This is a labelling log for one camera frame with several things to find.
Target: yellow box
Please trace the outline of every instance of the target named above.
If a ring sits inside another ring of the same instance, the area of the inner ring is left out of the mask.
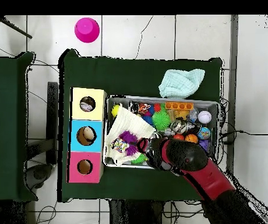
[[[104,105],[106,92],[101,89],[73,88],[72,119],[74,120],[98,120],[104,118]],[[84,97],[91,97],[95,102],[95,108],[86,112],[80,108],[80,101]]]

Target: green table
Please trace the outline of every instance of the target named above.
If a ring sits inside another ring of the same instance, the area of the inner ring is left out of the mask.
[[[34,54],[0,57],[0,200],[31,201],[36,196],[24,185],[26,162],[27,67]]]
[[[115,198],[133,200],[199,200],[195,189],[182,177],[152,169],[104,167],[98,184],[67,183],[69,93],[71,87],[103,89],[108,95],[160,97],[158,86],[168,69],[204,69],[199,89],[188,99],[218,102],[221,59],[129,60],[107,57],[82,58],[67,49],[59,59],[59,177],[58,200]]]

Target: orange lego brick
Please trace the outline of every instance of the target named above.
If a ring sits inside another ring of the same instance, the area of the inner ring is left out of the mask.
[[[192,110],[193,103],[191,102],[166,102],[165,103],[166,109],[173,109],[173,110]]]

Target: metal tray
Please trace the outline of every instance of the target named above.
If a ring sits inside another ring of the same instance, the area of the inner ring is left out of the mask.
[[[177,99],[177,98],[152,98],[152,97],[139,97],[139,96],[116,96],[116,95],[109,95],[105,100],[105,129],[104,129],[104,138],[109,133],[110,128],[113,122],[113,116],[111,114],[111,108],[114,104],[122,104],[122,106],[128,109],[129,102],[138,102],[138,103],[147,103],[147,104],[154,104],[154,103],[165,103],[165,102],[191,102],[194,104],[195,107],[199,109],[199,111],[209,111],[211,114],[211,121],[204,125],[211,131],[210,141],[210,149],[209,154],[215,156],[217,159],[218,155],[218,140],[219,140],[219,132],[220,132],[220,104],[214,101],[201,101],[201,100],[184,100],[184,99]],[[118,166],[113,163],[111,158],[106,157],[105,148],[103,148],[103,163],[109,167],[130,167],[136,169],[153,169],[149,167],[146,162],[141,164],[131,164],[131,162],[126,162],[121,166]]]

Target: green spiky ball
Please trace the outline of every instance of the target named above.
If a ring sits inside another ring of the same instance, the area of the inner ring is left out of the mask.
[[[147,157],[145,154],[140,154],[140,156],[136,160],[131,160],[132,164],[138,164],[143,163],[145,160],[147,160]]]
[[[165,108],[164,110],[154,113],[154,115],[151,118],[153,119],[155,128],[158,131],[164,131],[170,124],[170,117],[166,112]]]

